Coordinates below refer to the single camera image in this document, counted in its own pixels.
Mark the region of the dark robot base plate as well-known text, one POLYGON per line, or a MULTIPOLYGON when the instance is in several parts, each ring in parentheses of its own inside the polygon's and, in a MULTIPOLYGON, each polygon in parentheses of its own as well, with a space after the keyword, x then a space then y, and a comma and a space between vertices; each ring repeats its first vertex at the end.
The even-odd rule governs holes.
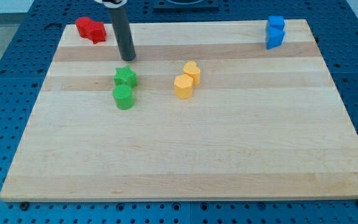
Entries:
POLYGON ((197 9, 218 9, 219 0, 153 0, 157 12, 197 9))

